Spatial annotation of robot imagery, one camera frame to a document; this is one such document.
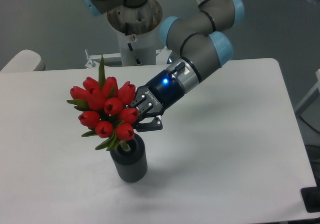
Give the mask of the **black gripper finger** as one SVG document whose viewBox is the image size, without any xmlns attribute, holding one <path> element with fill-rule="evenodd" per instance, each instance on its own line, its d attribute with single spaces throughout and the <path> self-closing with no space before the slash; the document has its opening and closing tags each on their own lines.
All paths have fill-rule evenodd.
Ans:
<svg viewBox="0 0 320 224">
<path fill-rule="evenodd" d="M 156 116 L 148 123 L 137 123 L 135 129 L 138 132 L 158 131 L 163 129 L 163 123 L 160 116 Z"/>
</svg>

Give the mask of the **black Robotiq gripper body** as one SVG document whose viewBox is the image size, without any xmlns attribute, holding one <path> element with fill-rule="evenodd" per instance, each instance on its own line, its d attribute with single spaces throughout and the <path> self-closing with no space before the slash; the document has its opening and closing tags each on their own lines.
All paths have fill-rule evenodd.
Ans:
<svg viewBox="0 0 320 224">
<path fill-rule="evenodd" d="M 145 85 L 136 90 L 135 98 L 129 105 L 138 109 L 138 121 L 162 115 L 165 110 L 176 103 L 185 94 L 176 74 L 182 70 L 167 69 L 160 72 Z"/>
</svg>

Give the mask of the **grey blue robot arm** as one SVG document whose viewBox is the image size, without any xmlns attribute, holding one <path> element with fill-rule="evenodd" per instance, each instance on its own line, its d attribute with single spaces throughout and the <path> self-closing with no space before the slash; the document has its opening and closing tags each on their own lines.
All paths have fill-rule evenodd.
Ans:
<svg viewBox="0 0 320 224">
<path fill-rule="evenodd" d="M 227 63 L 234 54 L 224 31 L 245 15 L 241 0 L 196 0 L 199 13 L 189 20 L 163 19 L 156 0 L 83 0 L 92 15 L 106 14 L 116 31 L 123 66 L 152 65 L 160 57 L 155 38 L 179 55 L 167 69 L 137 89 L 131 104 L 139 111 L 133 127 L 160 130 L 161 115 Z"/>
</svg>

